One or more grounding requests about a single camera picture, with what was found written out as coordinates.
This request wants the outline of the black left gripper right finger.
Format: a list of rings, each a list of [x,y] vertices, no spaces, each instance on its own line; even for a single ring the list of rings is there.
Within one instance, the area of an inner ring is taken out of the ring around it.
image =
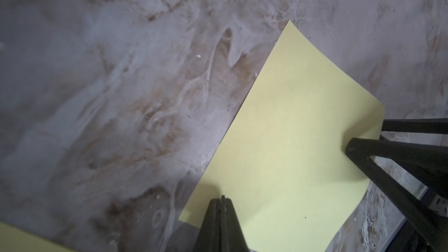
[[[232,200],[221,197],[221,251],[249,252]]]

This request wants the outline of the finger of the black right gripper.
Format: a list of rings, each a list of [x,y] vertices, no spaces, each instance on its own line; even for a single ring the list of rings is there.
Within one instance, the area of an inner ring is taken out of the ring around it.
[[[388,199],[436,252],[448,250],[448,219],[431,211],[372,159],[395,161],[441,197],[448,197],[448,149],[416,143],[353,138],[345,148],[350,160]]]
[[[447,134],[448,119],[384,120],[381,130],[397,133]]]

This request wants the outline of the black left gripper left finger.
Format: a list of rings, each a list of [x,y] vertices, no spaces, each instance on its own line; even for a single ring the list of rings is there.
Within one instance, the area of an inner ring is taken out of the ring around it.
[[[220,252],[221,250],[221,200],[212,199],[194,245],[193,252]]]

